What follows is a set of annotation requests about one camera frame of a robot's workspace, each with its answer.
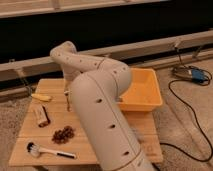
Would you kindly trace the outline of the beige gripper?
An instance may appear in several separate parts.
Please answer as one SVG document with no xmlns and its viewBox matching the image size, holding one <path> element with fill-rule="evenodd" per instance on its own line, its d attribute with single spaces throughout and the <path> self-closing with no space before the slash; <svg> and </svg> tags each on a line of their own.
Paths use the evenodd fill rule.
<svg viewBox="0 0 213 171">
<path fill-rule="evenodd" d="M 75 69 L 64 69 L 63 76 L 65 79 L 65 87 L 68 87 L 70 83 L 80 74 L 78 70 Z"/>
</svg>

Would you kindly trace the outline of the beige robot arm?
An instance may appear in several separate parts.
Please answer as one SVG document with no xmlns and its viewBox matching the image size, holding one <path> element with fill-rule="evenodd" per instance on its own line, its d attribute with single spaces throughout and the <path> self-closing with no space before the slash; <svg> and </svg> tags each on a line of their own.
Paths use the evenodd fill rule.
<svg viewBox="0 0 213 171">
<path fill-rule="evenodd" d="M 130 86 L 128 65 L 107 57 L 81 55 L 64 42 L 50 51 L 63 70 L 71 102 L 104 171 L 154 171 L 118 106 Z"/>
</svg>

